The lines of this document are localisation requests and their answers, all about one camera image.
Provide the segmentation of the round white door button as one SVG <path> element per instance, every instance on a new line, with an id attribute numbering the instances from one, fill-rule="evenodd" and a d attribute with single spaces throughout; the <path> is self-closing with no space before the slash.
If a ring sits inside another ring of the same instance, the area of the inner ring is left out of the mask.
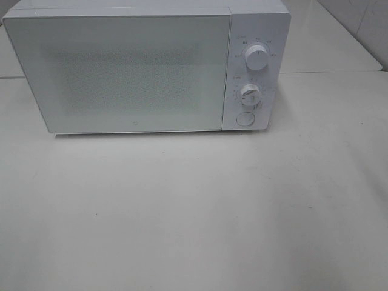
<path id="1" fill-rule="evenodd" d="M 241 127 L 248 127 L 255 122 L 255 115 L 250 112 L 244 112 L 237 116 L 236 123 Z"/>

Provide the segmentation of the white timer knob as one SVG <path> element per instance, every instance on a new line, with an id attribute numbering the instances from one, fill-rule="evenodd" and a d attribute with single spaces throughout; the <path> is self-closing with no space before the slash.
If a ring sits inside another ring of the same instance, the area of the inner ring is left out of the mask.
<path id="1" fill-rule="evenodd" d="M 244 106 L 254 107 L 262 98 L 261 89 L 255 84 L 246 84 L 240 90 L 241 102 Z"/>

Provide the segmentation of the upper white power knob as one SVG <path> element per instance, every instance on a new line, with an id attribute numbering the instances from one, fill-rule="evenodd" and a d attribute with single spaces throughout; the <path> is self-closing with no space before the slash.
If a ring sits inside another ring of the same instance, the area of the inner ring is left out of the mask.
<path id="1" fill-rule="evenodd" d="M 269 61 L 268 49 L 262 44 L 249 46 L 245 53 L 244 59 L 246 66 L 253 71 L 260 71 L 267 66 Z"/>

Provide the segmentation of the white microwave oven body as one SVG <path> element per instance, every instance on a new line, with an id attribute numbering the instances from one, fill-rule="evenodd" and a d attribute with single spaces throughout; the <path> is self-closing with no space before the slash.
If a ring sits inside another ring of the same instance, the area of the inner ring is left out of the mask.
<path id="1" fill-rule="evenodd" d="M 230 18 L 221 128 L 176 132 L 264 130 L 271 116 L 291 20 L 281 1 L 19 1 L 4 15 L 2 23 L 5 27 L 7 18 L 221 15 Z M 260 71 L 250 70 L 244 59 L 246 49 L 254 44 L 262 44 L 269 52 L 268 64 Z M 246 84 L 261 89 L 262 98 L 254 107 L 241 102 L 240 90 Z M 253 125 L 241 127 L 236 123 L 237 116 L 244 112 L 255 115 Z"/>

